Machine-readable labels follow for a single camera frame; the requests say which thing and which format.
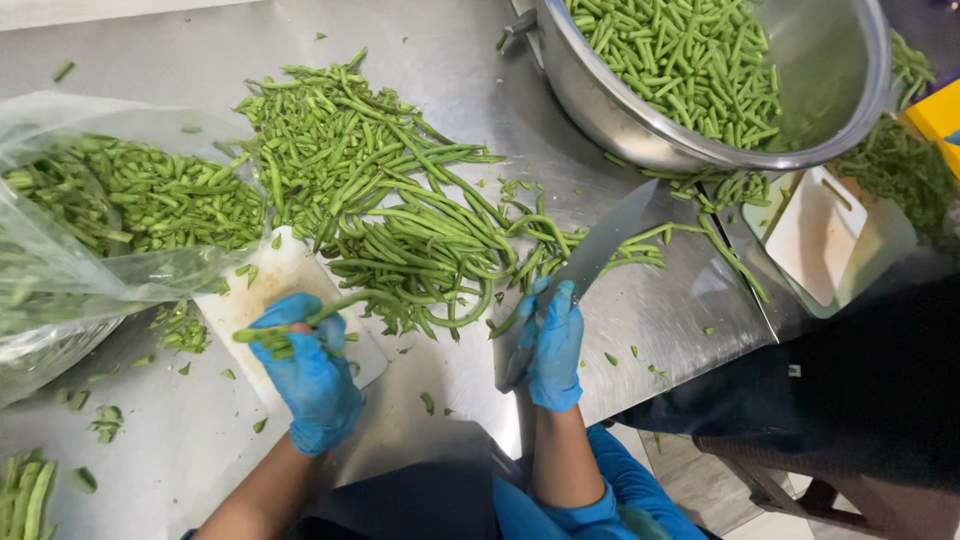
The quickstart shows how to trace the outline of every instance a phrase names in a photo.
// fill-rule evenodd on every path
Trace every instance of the blue sleeve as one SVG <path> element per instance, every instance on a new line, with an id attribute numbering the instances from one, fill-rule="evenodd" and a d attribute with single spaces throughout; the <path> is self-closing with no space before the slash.
<path id="1" fill-rule="evenodd" d="M 616 513 L 613 488 L 600 501 L 582 508 L 551 508 L 534 503 L 510 483 L 493 478 L 493 507 L 500 531 L 507 540 L 566 538 L 636 540 Z"/>
<path id="2" fill-rule="evenodd" d="M 674 540 L 707 540 L 670 501 L 650 471 L 643 468 L 613 435 L 600 425 L 594 425 L 587 429 L 587 439 L 600 474 L 613 487 L 620 504 L 644 510 Z"/>

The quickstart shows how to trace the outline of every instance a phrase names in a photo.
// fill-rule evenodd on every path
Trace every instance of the bowl rim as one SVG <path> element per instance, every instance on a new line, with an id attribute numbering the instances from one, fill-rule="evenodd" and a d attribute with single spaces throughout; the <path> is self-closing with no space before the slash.
<path id="1" fill-rule="evenodd" d="M 867 50 L 878 51 L 885 61 L 871 62 L 867 66 L 864 91 L 851 119 L 836 135 L 824 142 L 805 150 L 781 154 L 742 150 L 700 135 L 671 120 L 636 95 L 600 60 L 600 56 L 590 48 L 580 29 L 573 23 L 573 17 L 566 10 L 563 0 L 540 1 L 547 8 L 574 60 L 619 109 L 654 135 L 683 148 L 695 158 L 715 165 L 754 170 L 796 170 L 823 164 L 860 142 L 883 114 L 888 101 L 893 69 L 889 25 L 877 0 L 853 0 L 854 8 L 861 13 L 860 27 L 867 40 Z"/>

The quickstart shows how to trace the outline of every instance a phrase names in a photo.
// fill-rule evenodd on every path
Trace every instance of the floor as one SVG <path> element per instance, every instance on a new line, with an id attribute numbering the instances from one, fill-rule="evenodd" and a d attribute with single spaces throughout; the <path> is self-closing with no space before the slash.
<path id="1" fill-rule="evenodd" d="M 867 540 L 874 538 L 803 518 L 765 512 L 750 502 L 750 490 L 719 458 L 703 454 L 687 437 L 634 430 L 617 424 L 610 428 L 628 451 L 650 470 L 670 499 L 697 525 L 724 540 Z M 793 473 L 778 478 L 794 496 L 802 494 L 810 478 Z M 841 497 L 834 507 L 856 511 Z"/>

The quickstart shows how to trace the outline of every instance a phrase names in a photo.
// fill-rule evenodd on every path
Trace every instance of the stainless steel bowl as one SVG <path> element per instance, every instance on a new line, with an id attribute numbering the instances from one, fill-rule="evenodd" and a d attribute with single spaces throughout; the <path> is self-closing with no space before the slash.
<path id="1" fill-rule="evenodd" d="M 883 112 L 890 89 L 890 38 L 878 2 L 766 0 L 753 10 L 780 76 L 783 114 L 771 124 L 780 134 L 767 152 L 711 140 L 654 110 L 590 49 L 563 0 L 537 0 L 543 67 L 587 135 L 645 167 L 792 170 L 852 148 Z"/>

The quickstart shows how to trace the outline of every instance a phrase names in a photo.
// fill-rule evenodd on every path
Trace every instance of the gloved hand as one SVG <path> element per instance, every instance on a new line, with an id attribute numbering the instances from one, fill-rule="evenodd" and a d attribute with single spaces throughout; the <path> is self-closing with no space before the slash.
<path id="1" fill-rule="evenodd" d="M 527 370 L 533 402 L 554 412 L 565 412 L 584 393 L 577 376 L 584 317 L 579 307 L 570 305 L 573 282 L 562 282 L 539 328 L 534 314 L 536 297 L 549 283 L 549 277 L 536 280 L 533 294 L 524 297 L 516 307 L 517 320 L 523 321 L 517 345 L 533 349 L 534 359 Z"/>
<path id="2" fill-rule="evenodd" d="M 302 322 L 324 306 L 312 294 L 299 292 L 281 299 L 263 312 L 250 328 L 261 329 Z M 305 455 L 319 455 L 337 446 L 353 431 L 363 410 L 363 396 L 353 384 L 347 359 L 328 351 L 343 351 L 347 323 L 339 314 L 327 317 L 312 334 L 288 331 L 293 358 L 274 360 L 263 345 L 250 344 L 267 369 L 280 397 L 294 413 L 290 441 Z"/>

